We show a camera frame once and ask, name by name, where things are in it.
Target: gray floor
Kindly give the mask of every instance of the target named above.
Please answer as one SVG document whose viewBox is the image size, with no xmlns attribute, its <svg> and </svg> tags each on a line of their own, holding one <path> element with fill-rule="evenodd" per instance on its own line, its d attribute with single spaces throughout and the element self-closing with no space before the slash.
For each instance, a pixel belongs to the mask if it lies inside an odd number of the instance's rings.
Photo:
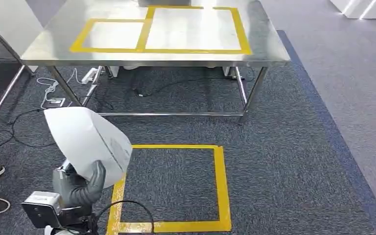
<svg viewBox="0 0 376 235">
<path fill-rule="evenodd" d="M 79 68 L 80 75 L 87 69 Z M 68 76 L 71 68 L 61 71 Z M 247 68 L 241 72 L 247 79 L 253 77 Z M 133 143 L 224 146 L 233 229 L 223 234 L 376 234 L 376 213 L 369 211 L 376 210 L 375 198 L 345 150 L 339 131 L 333 123 L 326 127 L 325 117 L 330 116 L 327 112 L 320 115 L 322 101 L 318 98 L 314 102 L 313 95 L 317 93 L 307 87 L 311 83 L 305 73 L 297 58 L 290 66 L 271 70 L 244 126 L 237 125 L 235 118 L 223 117 L 109 120 Z M 39 68 L 37 76 L 49 74 Z M 235 82 L 207 80 L 222 76 L 219 69 L 140 68 L 123 70 L 119 76 L 120 79 L 104 79 L 103 89 L 96 94 L 115 109 L 218 111 L 235 110 L 239 104 Z M 170 81 L 199 77 L 205 80 L 172 86 L 152 97 L 141 98 L 131 91 L 138 88 L 145 94 Z M 72 85 L 80 94 L 85 93 L 81 85 Z M 24 77 L 15 91 L 10 98 L 14 102 L 8 102 L 3 112 L 11 119 L 37 108 L 44 88 Z M 109 110 L 96 106 L 92 101 L 90 107 Z M 30 144 L 52 141 L 42 114 L 22 117 L 15 129 L 20 139 Z M 352 163 L 353 170 L 348 171 L 342 158 Z M 62 159 L 56 146 L 31 148 L 10 142 L 0 148 L 0 163 L 7 167 L 0 177 L 0 197 L 12 202 L 12 208 L 0 215 L 0 234 L 37 232 L 20 202 L 34 190 L 51 190 L 51 170 Z M 212 163 L 207 151 L 139 151 L 129 165 L 125 199 L 146 204 L 158 221 L 215 220 Z M 360 195 L 361 185 L 366 186 L 363 193 L 369 197 Z M 111 188 L 104 191 L 95 210 L 109 203 L 110 196 Z M 145 220 L 146 215 L 126 205 L 121 219 Z M 103 230 L 106 217 L 99 225 Z"/>
<path fill-rule="evenodd" d="M 376 196 L 376 20 L 328 0 L 261 0 L 285 30 Z"/>
</svg>

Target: gray carpet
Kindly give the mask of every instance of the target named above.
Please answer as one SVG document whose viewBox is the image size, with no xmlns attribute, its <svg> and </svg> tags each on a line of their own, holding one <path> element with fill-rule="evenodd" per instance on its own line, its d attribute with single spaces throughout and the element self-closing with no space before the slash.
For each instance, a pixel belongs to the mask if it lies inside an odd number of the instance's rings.
<svg viewBox="0 0 376 235">
<path fill-rule="evenodd" d="M 71 69 L 60 68 L 64 76 L 69 76 Z M 351 172 L 331 144 L 328 128 L 334 126 L 325 126 L 314 106 L 319 104 L 311 101 L 302 85 L 302 70 L 298 61 L 271 69 L 243 126 L 232 117 L 108 119 L 133 143 L 210 143 L 224 147 L 233 229 L 218 234 L 376 234 L 376 220 L 371 218 L 376 214 L 365 207 L 366 203 L 376 206 L 376 200 L 360 197 L 359 186 L 353 183 Z M 87 70 L 79 71 L 82 76 Z M 252 79 L 251 70 L 244 68 L 241 72 Z M 43 68 L 37 73 L 37 77 L 49 76 Z M 104 79 L 96 96 L 116 109 L 129 111 L 236 110 L 236 83 L 207 80 L 220 76 L 220 70 L 205 68 L 121 71 L 118 79 Z M 148 94 L 171 81 L 198 77 L 205 80 L 171 86 L 150 97 L 137 97 L 131 90 L 137 88 Z M 80 95 L 85 94 L 80 85 L 73 87 Z M 6 103 L 3 113 L 13 119 L 36 109 L 44 89 L 25 76 L 10 98 L 17 105 Z M 90 107 L 109 111 L 94 100 Z M 52 141 L 42 114 L 22 117 L 15 129 L 29 144 Z M 334 138 L 340 140 L 337 133 Z M 0 234 L 41 232 L 33 228 L 20 202 L 34 190 L 51 190 L 51 171 L 62 160 L 56 146 L 31 148 L 11 141 L 0 147 L 0 163 L 7 167 L 0 177 L 0 197 L 12 202 L 12 208 L 0 215 Z M 212 164 L 207 151 L 137 151 L 129 165 L 124 198 L 146 204 L 158 221 L 216 220 Z M 111 188 L 104 191 L 95 211 L 110 202 L 111 193 Z M 99 223 L 101 234 L 106 218 Z M 121 219 L 147 221 L 143 211 L 130 205 L 123 207 Z"/>
</svg>

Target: black cable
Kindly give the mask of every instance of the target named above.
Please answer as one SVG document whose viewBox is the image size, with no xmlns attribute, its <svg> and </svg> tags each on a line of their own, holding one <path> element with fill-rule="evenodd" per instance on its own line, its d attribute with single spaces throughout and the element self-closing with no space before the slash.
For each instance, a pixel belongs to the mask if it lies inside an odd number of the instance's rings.
<svg viewBox="0 0 376 235">
<path fill-rule="evenodd" d="M 111 103 L 107 102 L 106 100 L 100 101 L 99 98 L 97 98 L 97 97 L 95 97 L 95 96 L 92 96 L 92 95 L 80 96 L 79 99 L 81 99 L 81 98 L 85 98 L 85 97 L 94 98 L 94 99 L 95 99 L 95 100 L 96 100 L 101 106 L 105 106 L 104 103 L 107 104 L 107 105 L 108 105 L 107 107 L 108 107 L 110 110 L 115 109 L 114 106 L 113 106 Z"/>
<path fill-rule="evenodd" d="M 137 202 L 137 201 L 132 201 L 132 200 L 121 200 L 121 201 L 117 201 L 117 202 L 113 202 L 112 204 L 106 206 L 105 208 L 103 208 L 101 210 L 101 212 L 96 215 L 95 217 L 95 221 L 94 221 L 94 224 L 97 226 L 97 222 L 98 220 L 100 219 L 101 215 L 103 213 L 105 213 L 110 207 L 118 204 L 118 203 L 124 203 L 124 202 L 129 202 L 129 203 L 134 203 L 134 204 L 137 204 L 139 205 L 140 207 L 142 207 L 149 215 L 149 218 L 150 218 L 150 223 L 151 223 L 151 231 L 150 231 L 150 234 L 154 234 L 154 230 L 155 230 L 155 224 L 154 224 L 154 221 L 153 221 L 153 216 L 152 216 L 152 213 L 148 210 L 148 208 L 146 208 L 146 206 L 144 206 L 142 203 L 140 202 Z"/>
<path fill-rule="evenodd" d="M 253 72 L 253 79 L 252 80 L 247 80 L 247 82 L 253 82 L 257 76 L 256 76 L 256 72 L 254 71 L 254 69 L 252 67 L 248 67 L 249 69 L 251 69 L 251 71 Z"/>
<path fill-rule="evenodd" d="M 8 130 L 0 130 L 0 132 L 7 132 L 7 133 L 9 133 L 9 134 L 11 135 L 11 137 L 10 137 L 8 140 L 6 140 L 6 141 L 0 143 L 0 147 L 1 147 L 2 145 L 4 145 L 4 144 L 10 142 L 12 139 L 14 139 L 16 142 L 18 142 L 18 143 L 20 143 L 20 144 L 23 144 L 23 145 L 25 145 L 25 146 L 32 147 L 32 148 L 43 148 L 43 147 L 48 147 L 48 146 L 54 145 L 55 142 L 54 142 L 54 143 L 50 143 L 50 144 L 45 144 L 45 145 L 38 145 L 38 146 L 36 146 L 36 145 L 30 145 L 30 144 L 27 144 L 27 143 L 25 143 L 25 142 L 19 140 L 19 139 L 16 137 L 16 135 L 15 135 L 15 133 L 16 133 L 16 132 L 15 132 L 15 124 L 16 124 L 16 122 L 18 121 L 18 119 L 19 119 L 21 116 L 23 116 L 23 115 L 25 115 L 25 114 L 32 113 L 32 112 L 37 112 L 37 113 L 38 113 L 38 112 L 41 112 L 41 111 L 43 111 L 43 110 L 40 110 L 40 109 L 34 109 L 34 110 L 30 110 L 30 111 L 26 111 L 26 112 L 24 112 L 24 113 L 21 113 L 21 114 L 19 114 L 18 116 L 15 117 L 15 119 L 14 119 L 13 122 L 10 122 L 10 123 L 9 123 L 9 125 L 11 125 L 11 130 L 12 130 L 12 131 L 8 131 Z"/>
<path fill-rule="evenodd" d="M 23 142 L 23 141 L 21 141 L 21 140 L 19 140 L 16 136 L 15 136 L 15 124 L 17 123 L 17 120 L 21 117 L 21 116 L 23 116 L 23 115 L 25 115 L 25 114 L 29 114 L 29 113 L 32 113 L 32 112 L 42 112 L 43 110 L 41 110 L 41 109 L 34 109 L 34 110 L 30 110 L 30 111 L 26 111 L 26 112 L 24 112 L 24 113 L 21 113 L 21 114 L 19 114 L 16 118 L 15 118 L 15 120 L 11 123 L 11 130 L 12 130 L 12 133 L 13 133 L 13 136 L 14 136 L 14 140 L 16 141 L 16 142 L 18 142 L 18 143 L 20 143 L 20 144 L 23 144 L 23 145 L 25 145 L 25 146 L 28 146 L 28 147 L 32 147 L 32 148 L 44 148 L 44 147 L 48 147 L 48 146 L 51 146 L 51 145 L 54 145 L 55 144 L 55 142 L 54 143 L 50 143 L 50 144 L 45 144 L 45 145 L 30 145 L 30 144 L 28 144 L 28 143 L 25 143 L 25 142 Z"/>
<path fill-rule="evenodd" d="M 10 132 L 10 131 L 7 131 L 7 130 L 0 130 L 0 132 L 7 132 L 7 133 L 9 133 L 11 135 L 11 137 L 9 139 L 7 139 L 6 141 L 0 143 L 0 147 L 1 147 L 2 145 L 10 142 L 12 140 L 12 138 L 14 137 L 14 134 L 12 132 Z"/>
<path fill-rule="evenodd" d="M 207 81 L 207 80 L 213 80 L 213 79 L 226 79 L 226 80 L 233 81 L 233 79 L 231 79 L 229 77 L 199 78 L 199 79 L 188 79 L 188 80 L 182 80 L 182 81 L 178 81 L 178 82 L 169 83 L 169 84 L 166 84 L 165 86 L 163 86 L 163 87 L 161 87 L 161 88 L 157 89 L 156 91 L 149 93 L 149 94 L 141 94 L 137 88 L 133 88 L 132 90 L 135 92 L 136 96 L 148 97 L 148 96 L 154 95 L 156 93 L 159 93 L 163 89 L 170 87 L 170 86 L 173 86 L 175 84 L 184 83 L 184 82 L 194 82 L 194 81 Z"/>
</svg>

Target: plug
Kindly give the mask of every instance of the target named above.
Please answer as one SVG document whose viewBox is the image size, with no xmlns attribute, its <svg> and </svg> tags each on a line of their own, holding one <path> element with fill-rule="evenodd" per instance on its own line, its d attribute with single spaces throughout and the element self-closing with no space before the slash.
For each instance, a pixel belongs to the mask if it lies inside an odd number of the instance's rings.
<svg viewBox="0 0 376 235">
<path fill-rule="evenodd" d="M 89 81 L 93 81 L 94 79 L 94 76 L 96 75 L 97 73 L 97 69 L 96 68 L 91 68 L 87 74 L 83 77 L 83 79 L 81 79 L 81 84 L 87 84 Z"/>
</svg>

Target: yellow tape rectangle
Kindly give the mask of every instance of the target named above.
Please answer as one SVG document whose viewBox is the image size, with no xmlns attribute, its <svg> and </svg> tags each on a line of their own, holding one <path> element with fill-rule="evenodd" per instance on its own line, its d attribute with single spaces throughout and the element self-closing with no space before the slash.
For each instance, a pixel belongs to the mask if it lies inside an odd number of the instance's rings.
<svg viewBox="0 0 376 235">
<path fill-rule="evenodd" d="M 215 182 L 217 187 L 218 221 L 189 221 L 189 222 L 155 222 L 156 233 L 180 232 L 223 232 L 231 230 L 230 202 L 227 188 L 227 178 L 222 146 L 196 144 L 135 144 L 133 148 L 185 148 L 185 149 L 213 149 Z M 123 200 L 126 177 L 124 176 L 113 188 L 112 202 Z M 116 204 L 110 208 L 106 235 L 117 233 L 148 233 L 151 224 L 120 222 L 122 205 Z"/>
<path fill-rule="evenodd" d="M 149 6 L 144 20 L 125 20 L 125 19 L 90 19 L 86 22 L 83 30 L 79 33 L 76 40 L 70 47 L 71 52 L 100 52 L 100 53 L 173 53 L 173 54 L 252 54 L 247 35 L 241 21 L 240 14 L 237 8 L 232 7 L 213 7 L 215 10 L 229 10 L 233 17 L 235 31 L 237 33 L 240 50 L 207 50 L 207 49 L 146 49 L 146 43 L 149 37 L 150 29 L 152 27 L 155 9 L 157 8 L 171 8 L 171 9 L 198 9 L 203 10 L 201 6 Z M 143 23 L 141 33 L 139 35 L 136 48 L 95 48 L 83 47 L 87 35 L 91 31 L 95 23 L 98 22 L 120 22 L 120 23 Z"/>
</svg>

